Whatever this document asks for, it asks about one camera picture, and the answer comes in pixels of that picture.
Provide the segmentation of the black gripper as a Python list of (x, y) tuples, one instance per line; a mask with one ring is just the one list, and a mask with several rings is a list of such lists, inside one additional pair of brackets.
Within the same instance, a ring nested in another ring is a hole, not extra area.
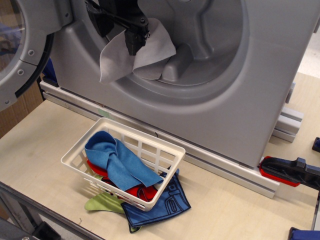
[(86, 10), (96, 32), (106, 37), (115, 24), (125, 28), (125, 45), (130, 56), (146, 45), (148, 19), (136, 0), (86, 0)]

